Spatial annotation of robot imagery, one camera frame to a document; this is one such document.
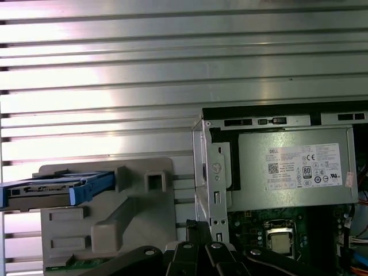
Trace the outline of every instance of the motherboard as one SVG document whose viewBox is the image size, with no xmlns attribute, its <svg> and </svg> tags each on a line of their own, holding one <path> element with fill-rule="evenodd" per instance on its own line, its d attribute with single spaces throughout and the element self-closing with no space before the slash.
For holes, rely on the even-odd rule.
<svg viewBox="0 0 368 276">
<path fill-rule="evenodd" d="M 341 234 L 345 205 L 331 207 L 329 221 L 334 240 Z M 228 213 L 230 242 L 237 250 L 261 246 L 302 263 L 311 263 L 309 239 L 311 212 L 308 207 L 253 210 Z"/>
</svg>

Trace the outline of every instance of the certification label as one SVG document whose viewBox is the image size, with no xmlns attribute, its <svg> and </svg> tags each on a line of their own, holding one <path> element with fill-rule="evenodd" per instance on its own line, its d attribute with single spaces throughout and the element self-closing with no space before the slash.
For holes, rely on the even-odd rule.
<svg viewBox="0 0 368 276">
<path fill-rule="evenodd" d="M 265 169 L 268 190 L 343 184 L 338 144 L 270 148 Z"/>
</svg>

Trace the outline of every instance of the green circuit board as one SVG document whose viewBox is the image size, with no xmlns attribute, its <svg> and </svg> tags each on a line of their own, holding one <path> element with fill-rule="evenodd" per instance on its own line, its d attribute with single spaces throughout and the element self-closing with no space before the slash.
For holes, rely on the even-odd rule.
<svg viewBox="0 0 368 276">
<path fill-rule="evenodd" d="M 332 235 L 334 244 L 337 242 L 338 235 L 341 235 L 341 229 L 344 223 L 344 214 L 347 212 L 347 205 L 330 205 L 325 206 L 328 209 L 328 216 L 323 215 L 323 220 L 329 225 L 331 230 L 329 235 Z M 267 209 L 254 210 L 245 212 L 228 213 L 230 242 L 237 248 L 243 250 L 244 246 L 261 246 L 270 247 L 270 240 L 267 237 L 267 221 L 291 221 L 289 227 L 294 229 L 292 239 L 294 248 L 294 258 L 302 263 L 311 263 L 311 245 L 309 243 L 310 235 L 308 229 L 315 229 L 316 224 L 308 225 L 318 221 L 317 212 L 308 212 L 308 207 L 282 208 L 282 209 Z"/>
<path fill-rule="evenodd" d="M 267 247 L 264 223 L 273 220 L 290 220 L 294 228 L 295 259 L 309 263 L 308 234 L 306 229 L 305 208 L 268 209 L 228 214 L 229 229 L 234 234 L 233 241 L 240 248 L 243 246 Z"/>
<path fill-rule="evenodd" d="M 71 259 L 66 266 L 55 266 L 55 267 L 47 267 L 46 271 L 64 271 L 64 270 L 75 270 L 75 269 L 93 269 L 110 259 L 108 258 L 96 258 L 92 260 L 75 260 Z"/>
</svg>

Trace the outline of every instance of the blue drive tray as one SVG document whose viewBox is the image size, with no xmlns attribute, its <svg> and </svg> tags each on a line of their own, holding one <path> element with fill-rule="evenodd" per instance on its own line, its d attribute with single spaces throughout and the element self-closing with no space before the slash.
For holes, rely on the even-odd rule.
<svg viewBox="0 0 368 276">
<path fill-rule="evenodd" d="M 114 172 L 60 174 L 56 177 L 37 177 L 2 183 L 0 208 L 12 198 L 69 195 L 70 205 L 91 201 L 100 192 L 115 187 Z"/>
</svg>

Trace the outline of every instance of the barcode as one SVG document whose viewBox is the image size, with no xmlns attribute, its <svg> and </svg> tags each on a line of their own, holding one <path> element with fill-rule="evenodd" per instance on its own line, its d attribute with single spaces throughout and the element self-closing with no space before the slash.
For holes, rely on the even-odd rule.
<svg viewBox="0 0 368 276">
<path fill-rule="evenodd" d="M 278 163 L 269 164 L 269 174 L 278 174 Z"/>
</svg>

